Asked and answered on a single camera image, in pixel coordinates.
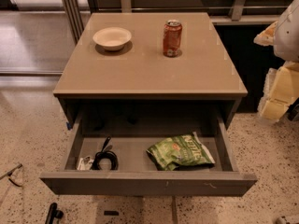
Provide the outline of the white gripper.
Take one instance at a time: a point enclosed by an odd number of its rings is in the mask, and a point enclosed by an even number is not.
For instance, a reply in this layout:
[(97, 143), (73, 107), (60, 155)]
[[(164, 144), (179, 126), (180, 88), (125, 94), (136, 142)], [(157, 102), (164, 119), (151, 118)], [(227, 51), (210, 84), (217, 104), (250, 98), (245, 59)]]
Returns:
[(290, 61), (268, 70), (258, 105), (260, 118), (277, 122), (299, 98), (299, 0), (293, 0), (278, 22), (271, 23), (253, 42), (260, 46), (274, 44), (275, 55)]

